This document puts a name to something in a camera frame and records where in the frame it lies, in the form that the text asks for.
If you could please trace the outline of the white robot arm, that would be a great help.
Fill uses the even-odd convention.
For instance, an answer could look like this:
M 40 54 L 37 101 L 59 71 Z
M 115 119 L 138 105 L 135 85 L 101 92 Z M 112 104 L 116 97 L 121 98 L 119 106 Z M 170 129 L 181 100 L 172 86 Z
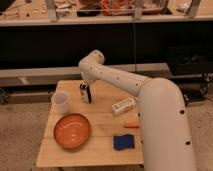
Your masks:
M 137 98 L 145 171 L 198 171 L 187 111 L 180 88 L 165 78 L 150 78 L 104 64 L 94 50 L 79 61 L 83 80 L 100 79 Z

